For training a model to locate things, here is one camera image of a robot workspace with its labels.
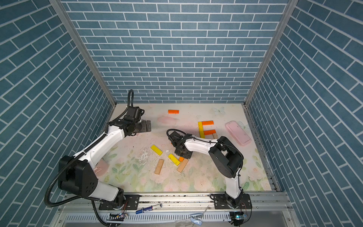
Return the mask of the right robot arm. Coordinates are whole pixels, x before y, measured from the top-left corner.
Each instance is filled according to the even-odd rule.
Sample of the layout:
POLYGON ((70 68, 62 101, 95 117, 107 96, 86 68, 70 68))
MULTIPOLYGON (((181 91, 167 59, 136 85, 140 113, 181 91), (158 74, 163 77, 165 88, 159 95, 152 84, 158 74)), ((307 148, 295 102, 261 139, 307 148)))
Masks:
POLYGON ((244 157, 227 137, 207 140, 174 131, 168 135, 168 139, 175 147, 175 154, 180 157, 190 159, 194 152, 210 156, 218 171, 226 178, 226 203, 231 208, 238 208, 242 204, 240 171, 244 157))

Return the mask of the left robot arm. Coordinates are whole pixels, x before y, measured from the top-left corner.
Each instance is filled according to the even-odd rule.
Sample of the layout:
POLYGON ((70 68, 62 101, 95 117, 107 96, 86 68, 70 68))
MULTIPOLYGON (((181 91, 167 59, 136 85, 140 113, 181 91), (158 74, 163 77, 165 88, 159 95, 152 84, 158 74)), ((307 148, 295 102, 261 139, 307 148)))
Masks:
POLYGON ((63 157, 59 170, 65 169, 58 179, 58 187, 82 198, 94 198, 104 201, 123 202, 122 190, 101 182, 95 174, 95 167, 104 155, 118 142, 135 133, 151 131, 151 121, 141 120, 136 123, 118 120, 108 127, 93 143, 73 157, 63 157))

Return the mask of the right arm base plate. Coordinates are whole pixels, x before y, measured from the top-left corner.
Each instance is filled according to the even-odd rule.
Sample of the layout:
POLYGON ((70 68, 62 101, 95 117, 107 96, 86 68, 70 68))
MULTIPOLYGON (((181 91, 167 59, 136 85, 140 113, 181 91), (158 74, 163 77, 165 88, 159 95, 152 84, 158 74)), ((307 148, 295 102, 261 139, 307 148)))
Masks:
POLYGON ((226 210, 226 209, 251 209, 251 199, 250 195, 246 193, 240 193, 240 195, 234 199, 227 193, 223 194, 211 194, 210 199, 214 203, 216 210, 226 210))

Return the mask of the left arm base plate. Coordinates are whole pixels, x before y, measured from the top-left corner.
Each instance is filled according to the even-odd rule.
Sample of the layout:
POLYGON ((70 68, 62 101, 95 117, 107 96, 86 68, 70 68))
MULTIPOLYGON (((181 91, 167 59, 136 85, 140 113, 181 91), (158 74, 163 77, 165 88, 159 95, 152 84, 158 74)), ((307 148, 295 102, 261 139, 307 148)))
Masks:
POLYGON ((137 210, 140 201, 138 194, 121 194, 113 201, 101 200, 99 210, 101 211, 121 211, 121 210, 137 210))

